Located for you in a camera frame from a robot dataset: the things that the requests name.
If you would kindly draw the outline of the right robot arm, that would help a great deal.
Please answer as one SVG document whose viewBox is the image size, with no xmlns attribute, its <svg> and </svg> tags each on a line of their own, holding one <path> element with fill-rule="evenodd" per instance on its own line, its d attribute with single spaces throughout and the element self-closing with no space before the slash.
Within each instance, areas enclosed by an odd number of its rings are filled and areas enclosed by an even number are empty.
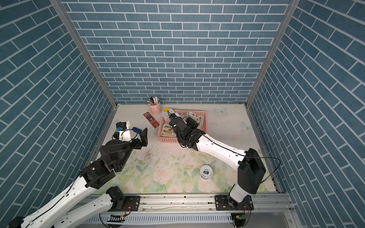
<svg viewBox="0 0 365 228">
<path fill-rule="evenodd" d="M 210 154 L 237 171 L 236 183 L 223 200 L 223 205 L 216 209 L 253 210 L 247 201 L 251 195 L 257 193 L 259 186 L 266 180 L 264 178 L 266 168 L 262 161 L 264 157 L 260 157 L 252 148 L 244 151 L 215 140 L 205 131 L 198 129 L 198 123 L 190 117 L 183 120 L 176 114 L 170 114 L 169 119 L 169 125 L 181 147 Z"/>
</svg>

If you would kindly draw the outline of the square Chobani flip strawberry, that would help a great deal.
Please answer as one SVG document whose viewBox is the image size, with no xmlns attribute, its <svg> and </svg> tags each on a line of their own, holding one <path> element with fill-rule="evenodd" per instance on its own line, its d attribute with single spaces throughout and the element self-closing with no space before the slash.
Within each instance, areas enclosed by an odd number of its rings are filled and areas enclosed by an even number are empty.
<svg viewBox="0 0 365 228">
<path fill-rule="evenodd" d="M 165 123 L 162 126 L 161 136 L 176 138 L 176 133 L 173 131 L 172 127 L 168 123 Z"/>
</svg>

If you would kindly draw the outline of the round Chobani yogurt strawberry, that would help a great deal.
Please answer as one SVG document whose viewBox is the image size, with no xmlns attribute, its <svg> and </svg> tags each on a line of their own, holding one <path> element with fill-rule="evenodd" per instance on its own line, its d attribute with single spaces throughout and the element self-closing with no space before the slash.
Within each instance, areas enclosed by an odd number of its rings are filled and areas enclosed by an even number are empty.
<svg viewBox="0 0 365 228">
<path fill-rule="evenodd" d="M 193 113 L 193 112 L 187 112 L 187 116 L 194 119 L 199 124 L 199 126 L 203 126 L 203 124 L 204 124 L 203 116 L 197 115 L 196 113 Z"/>
</svg>

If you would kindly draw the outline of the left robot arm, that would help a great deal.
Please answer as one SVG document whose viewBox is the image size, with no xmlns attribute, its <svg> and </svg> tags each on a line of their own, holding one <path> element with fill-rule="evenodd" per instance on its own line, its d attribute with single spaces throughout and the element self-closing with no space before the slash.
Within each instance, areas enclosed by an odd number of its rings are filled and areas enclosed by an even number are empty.
<svg viewBox="0 0 365 228">
<path fill-rule="evenodd" d="M 148 145 L 148 130 L 132 128 L 135 137 L 110 140 L 99 148 L 101 157 L 85 167 L 78 177 L 59 195 L 26 217 L 15 217 L 10 228 L 75 227 L 96 214 L 124 210 L 128 203 L 118 186 L 110 187 L 96 200 L 73 209 L 81 200 L 103 187 L 121 172 L 133 150 Z"/>
</svg>

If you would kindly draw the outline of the white yellow yogurt cup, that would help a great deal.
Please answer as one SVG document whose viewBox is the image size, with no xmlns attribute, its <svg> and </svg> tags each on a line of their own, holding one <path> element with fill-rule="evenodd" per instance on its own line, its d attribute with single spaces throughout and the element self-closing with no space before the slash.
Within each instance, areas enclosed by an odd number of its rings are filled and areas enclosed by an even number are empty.
<svg viewBox="0 0 365 228">
<path fill-rule="evenodd" d="M 171 114 L 174 114 L 175 111 L 171 108 L 164 108 L 162 110 L 162 117 L 165 119 L 169 119 Z"/>
</svg>

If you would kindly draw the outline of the pink plastic basket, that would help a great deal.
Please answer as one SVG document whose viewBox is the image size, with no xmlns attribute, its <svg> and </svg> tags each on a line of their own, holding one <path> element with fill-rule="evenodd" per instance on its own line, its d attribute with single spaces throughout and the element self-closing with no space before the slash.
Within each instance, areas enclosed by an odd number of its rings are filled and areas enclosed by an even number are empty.
<svg viewBox="0 0 365 228">
<path fill-rule="evenodd" d="M 177 116 L 180 116 L 184 121 L 188 117 L 191 117 L 197 124 L 198 129 L 202 131 L 207 131 L 206 124 L 206 116 L 207 113 L 205 111 L 197 111 L 197 110 L 177 110 L 171 108 L 165 108 L 162 112 L 163 117 L 158 130 L 158 138 L 163 143 L 177 143 L 178 139 L 176 134 L 172 130 L 169 125 L 170 119 L 168 114 L 175 113 Z"/>
</svg>

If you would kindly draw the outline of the small blue white yogurt cup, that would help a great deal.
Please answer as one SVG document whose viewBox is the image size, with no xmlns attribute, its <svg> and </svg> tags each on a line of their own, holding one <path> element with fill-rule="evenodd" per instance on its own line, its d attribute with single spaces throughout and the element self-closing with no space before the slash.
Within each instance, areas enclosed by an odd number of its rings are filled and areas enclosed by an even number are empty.
<svg viewBox="0 0 365 228">
<path fill-rule="evenodd" d="M 204 180 L 210 179 L 213 175 L 213 169 L 209 165 L 203 165 L 200 168 L 200 174 Z"/>
</svg>

